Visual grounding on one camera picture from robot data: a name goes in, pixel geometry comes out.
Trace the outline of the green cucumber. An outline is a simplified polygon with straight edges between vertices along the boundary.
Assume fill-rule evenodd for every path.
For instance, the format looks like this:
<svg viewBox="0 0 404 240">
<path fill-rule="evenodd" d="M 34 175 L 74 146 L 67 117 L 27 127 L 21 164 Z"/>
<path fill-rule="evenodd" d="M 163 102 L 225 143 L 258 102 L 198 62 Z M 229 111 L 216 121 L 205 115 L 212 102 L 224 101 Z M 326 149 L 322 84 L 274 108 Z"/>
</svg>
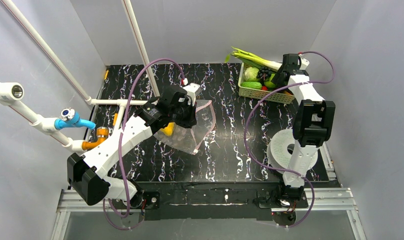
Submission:
<svg viewBox="0 0 404 240">
<path fill-rule="evenodd" d="M 257 81 L 244 81 L 240 84 L 243 88 L 261 90 L 263 85 Z"/>
</svg>

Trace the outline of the yellow bell pepper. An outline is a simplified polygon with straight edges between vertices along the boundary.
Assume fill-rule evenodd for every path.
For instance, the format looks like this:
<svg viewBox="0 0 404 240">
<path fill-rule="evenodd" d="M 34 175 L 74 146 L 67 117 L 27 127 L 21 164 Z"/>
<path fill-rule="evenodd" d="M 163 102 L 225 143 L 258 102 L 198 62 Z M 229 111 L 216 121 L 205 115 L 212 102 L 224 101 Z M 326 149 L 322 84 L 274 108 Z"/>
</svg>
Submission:
<svg viewBox="0 0 404 240">
<path fill-rule="evenodd" d="M 174 123 L 174 122 L 170 122 L 166 127 L 162 128 L 161 131 L 162 131 L 167 137 L 171 137 L 171 136 L 173 135 L 174 128 L 175 128 L 175 123 Z"/>
</svg>

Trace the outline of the clear zip top bag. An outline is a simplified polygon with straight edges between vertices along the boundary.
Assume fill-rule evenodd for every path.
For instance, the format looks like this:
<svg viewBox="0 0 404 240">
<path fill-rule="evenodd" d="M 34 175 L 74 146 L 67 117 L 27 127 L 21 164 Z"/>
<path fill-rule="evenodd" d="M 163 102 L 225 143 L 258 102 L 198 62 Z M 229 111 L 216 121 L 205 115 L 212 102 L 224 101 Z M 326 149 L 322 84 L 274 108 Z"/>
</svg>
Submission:
<svg viewBox="0 0 404 240">
<path fill-rule="evenodd" d="M 172 136 L 166 136 L 161 130 L 154 137 L 161 143 L 179 151 L 194 155 L 198 152 L 204 138 L 216 124 L 215 111 L 211 100 L 196 101 L 196 125 L 183 128 L 175 124 Z"/>
</svg>

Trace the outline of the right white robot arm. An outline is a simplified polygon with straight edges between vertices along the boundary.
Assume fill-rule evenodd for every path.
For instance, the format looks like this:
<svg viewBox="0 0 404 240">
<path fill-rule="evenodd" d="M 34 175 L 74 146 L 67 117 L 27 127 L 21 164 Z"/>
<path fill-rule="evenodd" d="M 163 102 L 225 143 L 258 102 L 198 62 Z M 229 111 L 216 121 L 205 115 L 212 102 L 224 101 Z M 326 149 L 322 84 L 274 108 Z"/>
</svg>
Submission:
<svg viewBox="0 0 404 240">
<path fill-rule="evenodd" d="M 272 79 L 280 89 L 288 87 L 299 105 L 292 124 L 294 148 L 277 189 L 277 198 L 289 202 L 302 198 L 310 162 L 323 143 L 330 139 L 336 110 L 333 101 L 325 100 L 315 90 L 302 65 L 299 54 L 284 54 L 281 67 Z"/>
</svg>

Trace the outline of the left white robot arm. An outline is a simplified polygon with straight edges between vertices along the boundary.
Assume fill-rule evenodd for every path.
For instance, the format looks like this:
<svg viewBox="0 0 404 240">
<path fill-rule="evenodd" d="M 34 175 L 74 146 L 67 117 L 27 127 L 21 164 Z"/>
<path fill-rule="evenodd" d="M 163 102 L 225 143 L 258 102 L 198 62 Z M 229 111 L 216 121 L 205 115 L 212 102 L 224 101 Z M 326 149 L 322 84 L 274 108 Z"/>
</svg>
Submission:
<svg viewBox="0 0 404 240">
<path fill-rule="evenodd" d="M 82 155 L 73 153 L 67 158 L 68 183 L 89 206 L 106 198 L 129 202 L 138 192 L 137 187 L 127 179 L 109 177 L 109 170 L 169 123 L 185 129 L 195 126 L 200 92 L 201 86 L 195 83 L 172 85 L 160 97 L 148 100 L 104 142 Z"/>
</svg>

